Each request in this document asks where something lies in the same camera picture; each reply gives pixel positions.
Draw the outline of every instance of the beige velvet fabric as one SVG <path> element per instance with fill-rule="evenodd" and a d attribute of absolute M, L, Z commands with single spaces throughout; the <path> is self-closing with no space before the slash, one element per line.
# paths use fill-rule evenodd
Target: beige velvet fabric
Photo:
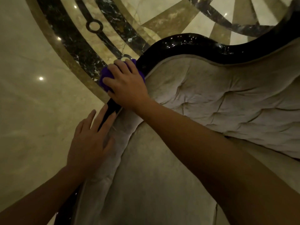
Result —
<path fill-rule="evenodd" d="M 299 191 L 299 162 L 264 148 L 300 158 L 299 48 L 296 43 L 235 66 L 175 56 L 158 64 L 146 85 L 160 104 L 257 144 L 251 153 L 282 170 L 279 176 Z M 141 122 L 120 112 L 111 130 L 116 152 L 85 182 L 75 224 L 212 224 L 216 202 L 147 124 L 138 127 Z"/>

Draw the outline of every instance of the marble floor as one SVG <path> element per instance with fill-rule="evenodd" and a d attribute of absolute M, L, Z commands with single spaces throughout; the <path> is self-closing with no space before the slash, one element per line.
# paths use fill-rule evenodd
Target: marble floor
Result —
<path fill-rule="evenodd" d="M 108 100 L 104 66 L 180 33 L 246 43 L 291 1 L 0 0 L 0 211 L 64 166 L 77 123 Z"/>

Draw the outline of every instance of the black marble inlay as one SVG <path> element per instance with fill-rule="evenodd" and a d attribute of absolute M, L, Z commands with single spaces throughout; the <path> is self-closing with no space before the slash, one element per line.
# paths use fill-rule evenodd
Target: black marble inlay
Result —
<path fill-rule="evenodd" d="M 109 38 L 104 34 L 103 30 L 103 24 L 97 20 L 94 19 L 92 17 L 92 15 L 90 14 L 90 12 L 88 11 L 87 7 L 85 6 L 83 0 L 75 0 L 82 15 L 84 16 L 84 18 L 86 19 L 87 23 L 86 23 L 86 28 L 92 32 L 95 33 L 99 39 L 101 39 L 101 41 L 106 45 L 106 47 L 114 54 L 114 56 L 116 56 L 118 59 L 122 58 L 122 53 L 119 51 L 118 48 L 115 47 L 115 45 L 109 40 Z M 100 29 L 97 31 L 92 30 L 89 25 L 91 22 L 96 22 L 100 25 Z"/>
<path fill-rule="evenodd" d="M 61 39 L 74 60 L 92 78 L 99 78 L 99 71 L 106 63 L 82 37 L 60 0 L 37 0 L 54 33 Z"/>
<path fill-rule="evenodd" d="M 113 0 L 95 1 L 113 29 L 124 40 L 124 42 L 137 53 L 137 55 L 142 55 L 142 53 L 150 47 L 149 44 L 127 22 Z"/>
<path fill-rule="evenodd" d="M 232 24 L 229 22 L 222 14 L 220 14 L 214 7 L 210 5 L 212 0 L 189 0 L 199 11 L 204 15 L 210 18 L 212 21 L 220 24 L 221 26 L 228 28 L 231 31 L 236 33 L 251 36 L 251 37 L 260 37 L 263 34 L 267 33 L 273 26 L 267 25 L 239 25 Z"/>
<path fill-rule="evenodd" d="M 285 17 L 269 32 L 256 40 L 240 45 L 223 45 L 199 34 L 186 33 L 164 38 L 153 44 L 137 60 L 137 68 L 145 76 L 162 60 L 175 55 L 197 55 L 206 60 L 223 64 L 240 64 L 264 57 L 300 37 L 297 25 L 300 21 L 300 0 L 293 0 Z M 107 103 L 109 108 L 103 122 L 121 106 L 112 99 Z M 60 208 L 55 225 L 70 225 L 75 213 L 75 202 L 78 190 L 74 192 Z"/>

